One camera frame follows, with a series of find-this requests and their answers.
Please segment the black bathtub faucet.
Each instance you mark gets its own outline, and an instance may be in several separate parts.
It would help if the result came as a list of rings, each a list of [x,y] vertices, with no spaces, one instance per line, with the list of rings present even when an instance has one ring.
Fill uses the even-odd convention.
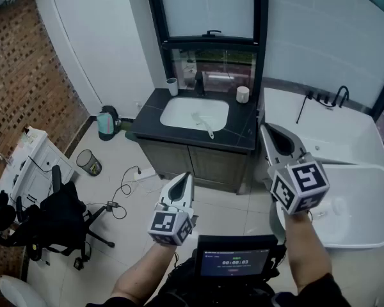
[[[348,100],[349,100],[348,87],[345,85],[342,85],[338,89],[337,94],[336,94],[334,100],[332,101],[332,107],[338,106],[339,108],[341,108],[343,106],[343,104],[345,103],[345,101],[348,101]]]

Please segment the green backpack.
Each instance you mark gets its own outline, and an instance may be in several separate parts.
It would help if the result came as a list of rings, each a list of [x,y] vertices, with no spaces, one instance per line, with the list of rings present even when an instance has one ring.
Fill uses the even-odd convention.
[[[113,139],[121,131],[121,120],[113,106],[102,106],[97,115],[97,126],[99,138],[103,141]]]

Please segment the white rounded seat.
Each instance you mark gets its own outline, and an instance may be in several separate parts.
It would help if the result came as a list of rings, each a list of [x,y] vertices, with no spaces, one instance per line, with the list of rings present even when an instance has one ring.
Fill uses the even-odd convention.
[[[15,307],[48,307],[31,285],[18,278],[0,276],[0,291]]]

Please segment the white cabinet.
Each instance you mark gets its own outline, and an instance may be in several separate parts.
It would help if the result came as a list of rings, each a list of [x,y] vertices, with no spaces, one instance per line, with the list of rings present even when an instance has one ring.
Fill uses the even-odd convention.
[[[16,205],[21,198],[22,207],[39,205],[52,194],[52,167],[59,166],[61,182],[66,184],[76,167],[49,139],[44,130],[31,126],[24,129],[11,156],[0,153],[4,170],[0,178],[0,193],[5,192],[8,203]]]

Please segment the person's right forearm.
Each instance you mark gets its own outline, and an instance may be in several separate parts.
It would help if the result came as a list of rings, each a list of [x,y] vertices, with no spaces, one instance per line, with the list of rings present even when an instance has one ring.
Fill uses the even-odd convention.
[[[332,272],[332,262],[306,212],[285,214],[286,247],[291,274],[301,292]]]

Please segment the black vanity countertop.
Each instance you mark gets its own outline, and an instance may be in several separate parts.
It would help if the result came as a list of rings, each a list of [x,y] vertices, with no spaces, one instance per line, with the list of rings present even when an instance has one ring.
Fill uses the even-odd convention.
[[[204,102],[220,100],[228,104],[224,128],[214,132],[211,139],[206,130],[171,127],[161,123],[165,107],[173,98],[169,90],[156,88],[131,125],[130,132],[137,138],[202,146],[217,150],[248,153],[255,150],[257,140],[256,104],[240,104],[233,95],[208,91],[203,97],[193,90],[181,90],[179,98],[197,98]]]

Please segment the white rectangular bathtub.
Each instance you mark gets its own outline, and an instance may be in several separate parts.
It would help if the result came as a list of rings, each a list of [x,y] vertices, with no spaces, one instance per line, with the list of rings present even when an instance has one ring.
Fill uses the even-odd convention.
[[[373,164],[384,168],[384,145],[372,118],[347,107],[326,108],[304,95],[264,88],[265,121],[297,135],[316,159],[334,164]]]

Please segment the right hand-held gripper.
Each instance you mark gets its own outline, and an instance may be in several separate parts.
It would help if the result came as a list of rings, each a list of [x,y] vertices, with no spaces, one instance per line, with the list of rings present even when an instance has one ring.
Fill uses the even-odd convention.
[[[271,179],[270,192],[289,214],[308,211],[320,204],[330,188],[321,162],[307,151],[291,131],[272,123],[260,126]]]

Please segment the white round canister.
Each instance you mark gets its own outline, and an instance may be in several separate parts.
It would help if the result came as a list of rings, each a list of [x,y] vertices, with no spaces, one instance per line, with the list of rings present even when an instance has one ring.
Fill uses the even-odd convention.
[[[246,104],[250,98],[250,89],[246,86],[239,86],[236,90],[236,101],[240,104]]]

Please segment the black office chair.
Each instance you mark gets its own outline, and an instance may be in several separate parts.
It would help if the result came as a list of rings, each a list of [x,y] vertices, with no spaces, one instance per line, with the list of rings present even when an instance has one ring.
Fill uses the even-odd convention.
[[[8,204],[9,195],[0,192],[0,245],[5,247],[25,247],[28,258],[34,262],[43,260],[43,251],[69,256],[79,250],[74,267],[81,270],[89,261],[91,253],[86,252],[86,236],[114,248],[115,243],[103,239],[90,230],[92,223],[104,212],[111,212],[112,203],[103,205],[95,213],[87,210],[79,200],[75,184],[61,181],[58,165],[52,167],[53,193],[39,206],[31,205],[25,210],[21,207],[21,197],[16,207]]]

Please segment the white brush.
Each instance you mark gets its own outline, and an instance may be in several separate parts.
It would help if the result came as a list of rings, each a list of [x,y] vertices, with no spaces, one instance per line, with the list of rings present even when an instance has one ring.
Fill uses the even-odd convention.
[[[202,119],[202,117],[198,113],[192,113],[191,117],[197,125],[203,125],[206,131],[208,132],[209,137],[211,139],[214,139],[214,133],[212,131],[212,128],[204,119]]]

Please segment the person's left forearm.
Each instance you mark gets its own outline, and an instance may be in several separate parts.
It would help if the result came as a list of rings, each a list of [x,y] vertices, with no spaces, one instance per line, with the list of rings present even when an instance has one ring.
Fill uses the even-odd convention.
[[[117,280],[111,297],[123,297],[143,306],[156,291],[177,246],[154,243],[147,253]]]

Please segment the white sink basin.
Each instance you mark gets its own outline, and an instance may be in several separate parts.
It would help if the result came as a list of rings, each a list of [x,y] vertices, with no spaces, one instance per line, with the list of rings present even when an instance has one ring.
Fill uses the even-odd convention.
[[[229,104],[222,100],[175,97],[167,103],[160,122],[169,127],[206,131],[203,125],[197,125],[191,117],[192,113],[198,113],[212,131],[217,132],[226,126],[228,112]]]

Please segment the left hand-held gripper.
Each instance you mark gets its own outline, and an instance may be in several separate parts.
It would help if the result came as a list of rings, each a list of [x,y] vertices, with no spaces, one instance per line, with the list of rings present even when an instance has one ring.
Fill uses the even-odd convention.
[[[148,228],[154,242],[183,245],[198,218],[192,208],[194,196],[194,177],[190,172],[176,176],[162,188]]]

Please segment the black sink faucet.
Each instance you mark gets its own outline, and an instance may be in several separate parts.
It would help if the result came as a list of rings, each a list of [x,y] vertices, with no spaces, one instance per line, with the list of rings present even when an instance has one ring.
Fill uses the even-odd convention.
[[[195,74],[195,86],[194,90],[199,96],[204,96],[204,77],[202,71],[197,71]]]

